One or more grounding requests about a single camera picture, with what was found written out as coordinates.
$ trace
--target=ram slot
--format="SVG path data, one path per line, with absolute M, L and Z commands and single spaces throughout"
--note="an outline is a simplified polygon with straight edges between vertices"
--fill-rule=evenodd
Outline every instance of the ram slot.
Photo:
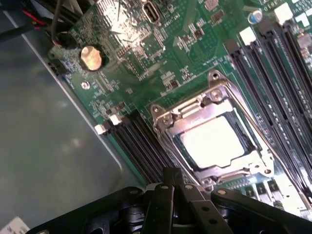
M 163 169 L 175 167 L 138 112 L 125 117 L 110 134 L 147 182 L 161 182 Z
M 290 75 L 287 72 L 287 68 L 283 63 L 282 57 L 279 54 L 278 48 L 275 44 L 275 41 L 280 41 L 280 39 L 276 31 L 273 30 L 274 25 L 272 25 L 272 27 L 268 27 L 269 25 L 266 23 L 265 26 L 266 30 L 264 30 L 263 25 L 260 27 L 261 33 L 257 34 L 257 37 L 259 39 L 261 49 L 270 64 L 270 68 L 272 68 L 276 80 L 283 90 L 283 96 L 288 105 L 284 100 L 281 100 L 280 98 L 277 99 L 280 96 L 280 91 L 272 82 L 272 78 L 268 76 L 268 73 L 264 76 L 265 80 L 263 83 L 270 86 L 270 92 L 273 95 L 273 100 L 275 100 L 275 104 L 278 105 L 277 108 L 280 108 L 280 111 L 283 110 L 283 114 L 287 117 L 284 120 L 287 121 L 290 131 L 293 133 L 292 135 L 289 135 L 292 137 L 291 142 L 294 144 L 297 154 L 301 158 L 301 162 L 311 180 L 312 160 L 309 152 L 307 151 L 307 148 L 311 150 L 310 146 L 312 145 L 311 123 L 310 120 L 306 118 L 300 98 L 296 93 Z M 255 53 L 259 53 L 257 48 L 254 48 L 253 51 Z
M 250 46 L 245 46 L 244 49 L 246 51 L 246 56 L 249 62 L 252 64 L 253 69 L 255 70 L 257 77 L 261 82 L 262 87 L 266 91 L 266 95 L 270 100 L 270 104 L 272 105 L 274 112 L 281 123 L 281 127 L 284 129 L 285 134 L 292 145 L 292 148 L 295 149 L 299 156 L 307 154 L 296 131 L 295 122 L 293 121 L 291 114 L 285 106 L 284 100 L 279 95 L 278 89 L 274 85 L 273 79 L 270 77 L 266 66 L 261 60 L 259 46 L 256 42 L 253 42 Z M 307 157 L 309 158 L 309 155 L 300 157 L 300 161 L 302 162 L 303 167 L 308 172 L 309 176 L 312 176 L 310 173 L 311 168 Z
M 284 47 L 285 53 L 287 54 L 288 59 L 291 61 L 293 66 L 293 72 L 299 86 L 304 92 L 304 96 L 308 101 L 308 104 L 312 106 L 312 80 L 307 68 L 306 63 L 304 62 L 301 52 L 299 49 L 298 43 L 294 40 L 292 29 L 292 23 L 287 21 L 284 23 L 283 28 L 277 27 L 276 31 L 279 31 L 280 42 Z
M 243 80 L 244 85 L 249 90 L 249 93 L 253 99 L 253 102 L 258 109 L 259 114 L 262 116 L 262 119 L 267 126 L 268 130 L 271 133 L 271 137 L 275 143 L 275 148 L 280 152 L 281 159 L 288 166 L 290 173 L 293 175 L 295 181 L 298 185 L 303 185 L 301 187 L 304 192 L 306 189 L 304 177 L 300 171 L 297 163 L 292 160 L 293 156 L 290 153 L 290 148 L 288 143 L 285 140 L 283 133 L 281 132 L 278 124 L 275 122 L 275 117 L 273 116 L 271 110 L 268 108 L 268 105 L 263 98 L 257 84 L 255 83 L 254 77 L 248 69 L 248 64 L 244 59 L 244 55 L 241 53 L 236 42 L 231 39 L 225 43 L 225 47 L 232 58 L 232 62 L 240 76 Z
M 302 81 L 302 71 L 294 58 L 294 54 L 289 50 L 286 41 L 283 28 L 277 23 L 271 23 L 268 19 L 264 19 L 259 24 L 260 33 L 257 34 L 259 42 L 261 44 L 264 53 L 266 54 L 270 64 L 272 65 L 273 72 L 278 80 L 278 83 L 283 89 L 284 96 L 291 106 L 293 114 L 296 116 L 301 130 L 305 132 L 307 138 L 307 144 L 312 145 L 312 122 L 309 118 L 309 113 L 305 110 L 305 105 L 302 103 L 299 93 L 293 84 L 291 77 L 295 77 L 298 81 Z M 283 52 L 276 46 L 278 42 L 283 49 Z M 283 57 L 288 59 L 290 68 L 296 71 L 292 76 L 291 71 L 287 69 L 287 66 L 283 62 Z

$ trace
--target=microchip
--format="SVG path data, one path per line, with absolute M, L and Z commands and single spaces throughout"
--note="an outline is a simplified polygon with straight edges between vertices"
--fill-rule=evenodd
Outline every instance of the microchip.
M 111 109 L 109 109 L 109 110 L 106 111 L 106 114 L 107 114 L 107 115 L 110 115 L 111 113 L 112 113 L 112 110 L 111 110 Z
M 216 23 L 224 16 L 224 12 L 222 10 L 217 11 L 211 16 L 211 20 Z
M 171 84 L 173 89 L 179 87 L 179 83 L 176 80 L 171 81 L 170 84 Z
M 51 67 L 52 71 L 55 73 L 56 76 L 69 74 L 69 71 L 59 59 L 51 60 L 50 62 L 48 62 L 48 65 Z
M 301 49 L 312 46 L 312 38 L 309 34 L 304 34 L 297 39 L 297 42 Z
M 204 31 L 202 29 L 198 29 L 194 32 L 194 35 L 197 39 L 200 39 L 204 35 Z
M 126 103 L 122 102 L 118 105 L 118 108 L 121 110 L 126 107 Z
M 208 11 L 214 10 L 217 6 L 219 6 L 219 0 L 207 0 L 205 2 L 205 7 Z

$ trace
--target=screw hole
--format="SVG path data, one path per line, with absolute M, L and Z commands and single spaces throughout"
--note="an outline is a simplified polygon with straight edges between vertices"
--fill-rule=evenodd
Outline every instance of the screw hole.
M 201 209 L 202 209 L 203 211 L 209 211 L 209 210 L 210 210 L 209 207 L 207 207 L 207 206 L 203 206 Z
M 211 224 L 217 224 L 218 223 L 218 221 L 216 219 L 214 219 L 214 218 L 209 219 L 209 222 Z
M 214 79 L 218 79 L 218 78 L 219 78 L 219 74 L 218 74 L 218 73 L 214 73 L 214 74 L 213 74 L 213 78 L 214 78 Z

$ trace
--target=metal socket retention frame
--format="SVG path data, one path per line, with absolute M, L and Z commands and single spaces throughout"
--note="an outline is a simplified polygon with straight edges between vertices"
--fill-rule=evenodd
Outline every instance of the metal socket retention frame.
M 154 129 L 156 128 L 162 136 L 170 139 L 170 143 L 175 148 L 175 152 L 177 152 L 177 154 L 174 155 L 176 160 L 182 168 L 189 170 L 188 173 L 193 174 L 198 182 L 205 188 L 216 184 L 216 181 L 212 180 L 212 178 L 218 178 L 218 182 L 226 182 L 256 173 L 262 173 L 267 177 L 273 176 L 274 165 L 271 147 L 257 127 L 238 88 L 218 70 L 209 72 L 208 83 L 209 88 L 207 90 L 170 110 L 165 110 L 157 104 L 152 105 L 151 113 L 154 119 Z M 246 121 L 242 121 L 233 103 L 236 103 L 235 106 L 238 107 L 246 117 L 245 119 L 247 120 L 247 124 L 249 124 L 249 129 L 253 131 L 253 135 L 261 147 L 256 146 L 254 138 L 250 135 L 246 127 Z M 240 118 L 241 125 L 255 146 L 255 150 L 249 154 L 233 158 L 230 165 L 226 167 L 215 165 L 203 170 L 194 171 L 176 146 L 174 137 L 189 129 L 199 127 L 201 124 L 225 112 L 235 112 Z

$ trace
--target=green circuit board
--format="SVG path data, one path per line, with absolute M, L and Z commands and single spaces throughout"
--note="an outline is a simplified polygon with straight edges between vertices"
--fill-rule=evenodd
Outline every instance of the green circuit board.
M 144 11 L 148 2 L 156 9 L 154 15 Z M 301 38 L 299 45 L 302 48 L 299 52 L 307 72 L 311 74 L 310 0 L 98 0 L 69 31 L 78 47 L 69 50 L 56 46 L 50 51 L 49 58 L 50 61 L 60 60 L 64 65 L 67 73 L 63 77 L 98 124 L 103 124 L 112 114 L 123 116 L 138 110 L 151 127 L 153 104 L 167 109 L 193 97 L 208 88 L 209 71 L 219 70 L 240 89 L 267 140 L 280 150 L 276 138 L 272 137 L 268 125 L 263 121 L 259 105 L 256 104 L 257 98 L 254 98 L 246 79 L 235 68 L 235 58 L 225 44 L 233 39 L 243 48 L 239 33 L 247 27 L 254 32 L 260 30 L 257 23 L 251 24 L 251 13 L 260 11 L 262 18 L 276 22 L 274 10 L 284 3 L 288 4 L 293 14 L 292 37 L 294 40 Z M 151 22 L 151 16 L 155 14 L 159 18 Z M 309 165 L 304 164 L 304 160 L 312 159 L 311 132 L 307 128 L 312 121 L 312 100 L 306 99 L 307 92 L 303 91 L 299 82 L 307 76 L 298 77 L 298 70 L 294 70 L 294 63 L 289 60 L 289 54 L 278 38 L 273 40 L 273 46 L 295 87 L 292 95 L 287 93 L 285 85 L 281 84 L 281 79 L 271 67 L 272 60 L 261 49 L 259 59 L 270 74 L 275 92 L 279 95 L 279 103 L 284 106 L 284 111 L 286 109 L 287 121 L 293 120 L 291 129 L 279 130 L 278 137 L 285 142 L 284 152 L 296 161 L 301 170 L 309 171 Z M 96 72 L 88 71 L 81 65 L 81 50 L 87 45 L 99 48 L 105 57 L 103 66 Z M 272 115 L 277 115 L 278 124 L 284 117 L 283 113 L 278 113 L 282 107 L 274 105 L 274 97 L 269 96 L 269 89 L 264 88 L 257 70 L 250 65 L 253 57 L 247 53 L 245 56 L 245 52 L 240 58 L 245 60 L 245 68 L 263 97 L 263 106 Z M 82 86 L 86 82 L 89 84 L 87 88 Z M 303 103 L 304 117 L 296 112 L 299 107 L 295 103 L 289 104 L 294 95 L 298 102 Z M 109 138 L 119 149 L 114 138 Z M 285 176 L 278 164 L 275 164 L 276 175 Z M 255 175 L 219 186 L 241 190 L 266 180 Z
M 238 33 L 250 26 L 251 12 L 261 9 L 264 17 L 274 19 L 273 9 L 284 2 L 154 0 L 161 16 L 154 24 L 143 13 L 141 0 L 99 0 L 70 33 L 80 48 L 101 47 L 105 66 L 85 71 L 78 59 L 81 49 L 54 47 L 50 58 L 60 59 L 69 70 L 67 81 L 99 124 L 111 113 L 123 115 L 135 109 L 151 122 L 152 104 L 168 108 L 206 89 L 213 68 L 250 99 L 223 43 L 240 40 Z M 294 15 L 312 7 L 308 0 L 288 2 Z M 90 83 L 89 90 L 82 89 L 84 81 Z

